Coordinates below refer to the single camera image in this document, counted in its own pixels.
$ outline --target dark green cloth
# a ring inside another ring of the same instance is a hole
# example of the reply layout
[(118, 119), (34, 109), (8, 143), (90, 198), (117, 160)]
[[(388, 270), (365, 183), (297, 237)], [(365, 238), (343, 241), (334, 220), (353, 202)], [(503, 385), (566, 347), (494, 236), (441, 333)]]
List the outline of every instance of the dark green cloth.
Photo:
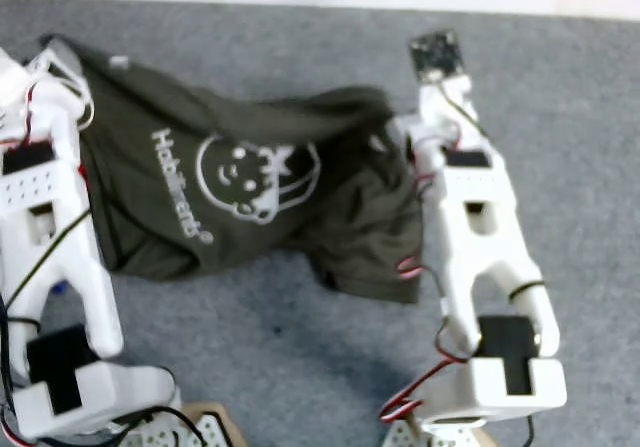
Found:
[(337, 289), (416, 300), (395, 265), (420, 255), (421, 210), (382, 92), (238, 102), (64, 42), (95, 102), (81, 152), (111, 271), (175, 279), (288, 247)]

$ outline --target gray carpet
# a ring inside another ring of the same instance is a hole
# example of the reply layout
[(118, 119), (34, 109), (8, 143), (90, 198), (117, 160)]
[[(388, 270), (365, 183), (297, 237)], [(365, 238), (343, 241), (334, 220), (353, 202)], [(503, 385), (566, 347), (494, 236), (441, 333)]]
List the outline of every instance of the gray carpet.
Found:
[[(371, 83), (415, 106), (406, 40), (461, 37), (485, 129), (509, 162), (530, 250), (561, 323), (568, 405), (536, 419), (539, 446), (640, 445), (640, 26), (588, 20), (311, 8), (0, 1), (0, 45), (47, 31), (252, 99)], [(274, 253), (224, 275), (117, 278), (125, 359), (174, 370), (187, 400), (229, 406), (253, 446), (372, 447), (376, 410), (437, 360), (432, 285), (418, 306), (328, 292)], [(484, 310), (503, 305), (487, 289)], [(51, 325), (79, 315), (52, 300)], [(524, 422), (492, 432), (505, 447)]]

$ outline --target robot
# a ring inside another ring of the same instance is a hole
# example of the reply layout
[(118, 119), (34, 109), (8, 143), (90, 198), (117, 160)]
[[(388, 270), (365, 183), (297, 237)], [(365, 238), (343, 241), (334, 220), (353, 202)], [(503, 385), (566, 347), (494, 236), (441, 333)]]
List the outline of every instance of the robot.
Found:
[[(472, 429), (564, 405), (563, 368), (554, 358), (560, 333), (527, 252), (505, 161), (468, 99), (471, 80), (455, 34), (415, 39), (411, 53), (419, 109), (396, 117), (391, 128), (440, 227), (443, 324), (436, 347), (445, 360), (384, 406), (380, 418), (392, 424), (384, 447), (480, 446)], [(54, 437), (105, 428), (113, 433), (105, 445), (164, 445), (166, 435), (181, 446), (230, 445), (215, 415), (198, 425), (180, 415), (170, 372), (109, 361), (123, 337), (79, 149), (93, 109), (81, 66), (64, 44), (52, 41), (26, 66), (0, 50), (2, 428), (21, 446), (32, 445), (24, 438), (65, 445)], [(425, 269), (419, 259), (398, 267), (407, 276)], [(519, 315), (476, 315), (471, 292), (480, 274), (496, 281)], [(41, 336), (46, 297), (60, 281), (82, 297), (86, 326)], [(442, 347), (444, 336), (456, 355)], [(26, 386), (14, 390), (11, 367)], [(19, 434), (9, 429), (7, 410)]]

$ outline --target cartoon face logo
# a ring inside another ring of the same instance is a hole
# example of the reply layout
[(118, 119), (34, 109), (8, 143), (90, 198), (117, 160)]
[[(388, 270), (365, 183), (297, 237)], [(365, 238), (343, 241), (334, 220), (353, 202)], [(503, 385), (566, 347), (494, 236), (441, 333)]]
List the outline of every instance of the cartoon face logo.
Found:
[(241, 220), (268, 224), (306, 201), (320, 177), (315, 146), (256, 146), (219, 136), (198, 150), (196, 175), (205, 197)]

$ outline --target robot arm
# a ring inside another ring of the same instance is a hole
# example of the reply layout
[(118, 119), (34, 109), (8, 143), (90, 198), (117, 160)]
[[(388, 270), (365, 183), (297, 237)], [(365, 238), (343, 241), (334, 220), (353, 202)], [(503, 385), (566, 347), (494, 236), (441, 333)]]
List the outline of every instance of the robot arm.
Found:
[[(410, 141), (416, 175), (430, 185), (440, 226), (442, 333), (468, 357), (412, 389), (413, 417), (424, 432), (442, 434), (559, 407), (566, 388), (562, 365), (552, 358), (557, 322), (526, 249), (504, 159), (467, 99), (471, 81), (455, 36), (423, 37), (412, 51), (420, 108), (396, 127)], [(87, 322), (86, 332), (72, 327), (42, 337), (32, 325), (10, 325), (11, 362), (31, 382), (13, 395), (16, 416), (33, 438), (97, 430), (180, 402), (169, 372), (105, 360), (123, 340), (78, 173), (78, 122), (87, 106), (80, 65), (63, 44), (50, 45), (26, 68), (0, 51), (2, 298), (9, 316), (37, 321), (51, 287), (67, 280), (83, 299)], [(476, 315), (471, 292), (480, 274), (496, 281), (520, 316)]]
[(45, 336), (35, 324), (10, 322), (10, 361), (30, 385), (6, 395), (29, 438), (99, 430), (125, 414), (180, 402), (170, 372), (104, 360), (121, 352), (123, 338), (79, 172), (78, 123), (91, 104), (80, 66), (64, 45), (50, 44), (27, 67), (0, 50), (6, 311), (9, 319), (39, 321), (51, 288), (64, 280), (81, 296), (86, 319), (86, 328)]
[[(505, 161), (468, 100), (471, 80), (456, 37), (429, 34), (411, 51), (419, 112), (399, 117), (396, 128), (411, 145), (417, 179), (428, 182), (423, 201), (440, 228), (441, 333), (465, 358), (403, 393), (417, 400), (400, 395), (391, 404), (411, 407), (422, 431), (451, 439), (488, 421), (560, 407), (567, 393), (562, 365), (552, 358), (560, 342), (555, 314), (526, 248)], [(495, 281), (520, 315), (478, 317), (472, 289), (479, 275)]]

